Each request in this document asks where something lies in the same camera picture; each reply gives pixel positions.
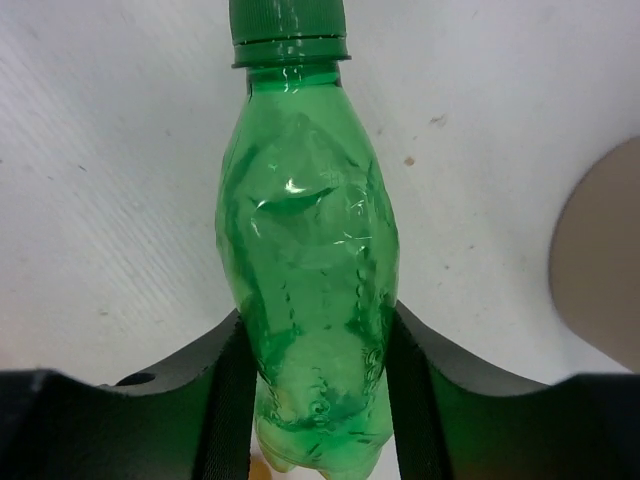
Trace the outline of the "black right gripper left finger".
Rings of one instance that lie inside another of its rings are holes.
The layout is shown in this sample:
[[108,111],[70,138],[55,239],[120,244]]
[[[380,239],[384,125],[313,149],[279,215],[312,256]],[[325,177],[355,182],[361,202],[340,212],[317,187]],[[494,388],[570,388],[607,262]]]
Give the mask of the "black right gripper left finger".
[[238,313],[115,385],[1,374],[4,479],[245,479],[256,366]]

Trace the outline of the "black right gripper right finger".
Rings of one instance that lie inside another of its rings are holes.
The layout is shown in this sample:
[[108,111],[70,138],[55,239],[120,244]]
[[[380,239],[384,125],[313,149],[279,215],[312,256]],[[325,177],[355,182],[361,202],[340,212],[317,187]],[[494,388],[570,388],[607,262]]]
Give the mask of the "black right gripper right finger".
[[636,479],[639,377],[544,385],[394,315],[386,371],[403,479]]

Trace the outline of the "green bottle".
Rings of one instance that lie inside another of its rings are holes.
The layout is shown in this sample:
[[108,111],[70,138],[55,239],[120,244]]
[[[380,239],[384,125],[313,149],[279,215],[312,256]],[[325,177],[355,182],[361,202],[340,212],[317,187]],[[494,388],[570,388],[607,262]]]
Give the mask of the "green bottle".
[[254,410],[280,472],[365,479],[392,434],[384,360],[399,239],[342,86],[339,1],[233,1],[247,99],[224,154],[216,242],[257,363]]

